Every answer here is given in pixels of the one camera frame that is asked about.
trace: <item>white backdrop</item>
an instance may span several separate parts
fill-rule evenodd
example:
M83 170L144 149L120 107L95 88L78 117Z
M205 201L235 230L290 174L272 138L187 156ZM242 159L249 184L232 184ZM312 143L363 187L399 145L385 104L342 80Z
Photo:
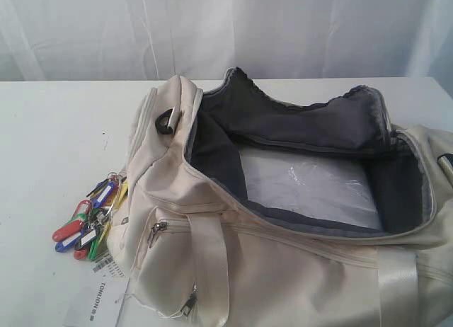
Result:
M0 0L0 80L433 76L453 0Z

